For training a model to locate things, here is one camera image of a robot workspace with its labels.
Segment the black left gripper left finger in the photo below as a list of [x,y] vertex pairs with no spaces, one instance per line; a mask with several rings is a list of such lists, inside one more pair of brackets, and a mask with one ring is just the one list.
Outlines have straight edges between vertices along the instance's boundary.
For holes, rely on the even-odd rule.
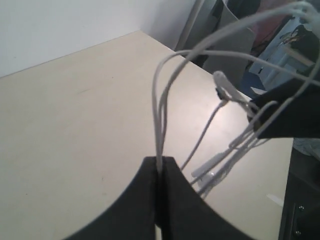
[[146,157],[119,198],[68,240],[154,240],[158,173],[154,157]]

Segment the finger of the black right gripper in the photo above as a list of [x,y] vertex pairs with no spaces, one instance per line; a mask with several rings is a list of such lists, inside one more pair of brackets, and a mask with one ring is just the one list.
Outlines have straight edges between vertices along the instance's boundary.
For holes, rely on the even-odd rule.
[[[277,104],[270,106],[254,124],[256,132],[268,118],[292,97],[303,84],[298,79],[291,79],[272,90],[253,98],[250,102],[258,108],[271,101]],[[320,137],[320,87],[310,84],[306,90],[292,101],[276,119],[260,134],[258,139],[306,138]]]

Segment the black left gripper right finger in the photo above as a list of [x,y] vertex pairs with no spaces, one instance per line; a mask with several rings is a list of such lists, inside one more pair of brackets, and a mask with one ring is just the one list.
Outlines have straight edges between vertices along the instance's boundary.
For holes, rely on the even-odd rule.
[[196,193],[173,157],[162,158],[159,226],[163,240],[250,240]]

